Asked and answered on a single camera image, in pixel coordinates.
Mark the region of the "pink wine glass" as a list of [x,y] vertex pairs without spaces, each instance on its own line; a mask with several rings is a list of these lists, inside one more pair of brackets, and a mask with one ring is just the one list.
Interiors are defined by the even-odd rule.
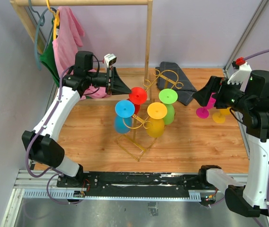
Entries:
[[210,99],[206,106],[200,107],[196,110],[197,117],[201,119],[206,119],[209,117],[209,110],[214,107],[215,102],[216,102],[216,99],[212,97],[214,94],[215,93],[211,94]]

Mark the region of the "red wine glass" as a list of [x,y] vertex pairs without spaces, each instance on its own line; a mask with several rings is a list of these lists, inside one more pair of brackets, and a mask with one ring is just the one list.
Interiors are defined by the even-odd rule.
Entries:
[[134,114],[138,114],[140,111],[140,107],[147,100],[147,93],[141,87],[134,87],[131,89],[131,94],[129,94],[129,98],[127,101],[131,102],[134,105]]

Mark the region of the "blue wine glass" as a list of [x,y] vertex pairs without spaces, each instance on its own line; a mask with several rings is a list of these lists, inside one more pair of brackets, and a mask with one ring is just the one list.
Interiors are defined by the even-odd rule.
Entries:
[[135,113],[135,106],[129,100],[121,100],[115,106],[116,117],[114,128],[120,134],[126,134],[132,127],[132,115]]

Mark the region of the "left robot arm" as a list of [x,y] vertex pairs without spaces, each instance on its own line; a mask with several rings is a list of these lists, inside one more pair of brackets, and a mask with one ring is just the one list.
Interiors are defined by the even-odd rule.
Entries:
[[56,97],[42,120],[33,130],[23,132],[22,142],[26,150],[26,169],[33,178],[42,177],[46,171],[38,175],[34,174],[30,170],[30,161],[47,165],[47,170],[53,170],[66,177],[74,187],[81,186],[84,183],[82,165],[68,158],[64,149],[57,143],[63,124],[90,86],[103,87],[106,94],[112,96],[131,93],[130,88],[119,77],[114,67],[117,57],[113,53],[107,54],[103,58],[106,72],[92,70],[94,59],[96,56],[93,52],[79,51],[76,53],[75,63],[63,70]]

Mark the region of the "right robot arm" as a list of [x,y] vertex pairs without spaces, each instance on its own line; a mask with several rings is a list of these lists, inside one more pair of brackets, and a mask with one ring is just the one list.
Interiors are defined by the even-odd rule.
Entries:
[[218,166],[202,166],[197,183],[202,189],[214,186],[223,192],[228,209],[234,213],[269,217],[269,71],[250,70],[244,74],[248,80],[244,91],[238,79],[242,73],[239,70],[229,79],[211,76],[193,98],[206,106],[213,97],[216,108],[228,107],[242,114],[250,148],[247,182],[237,182]]

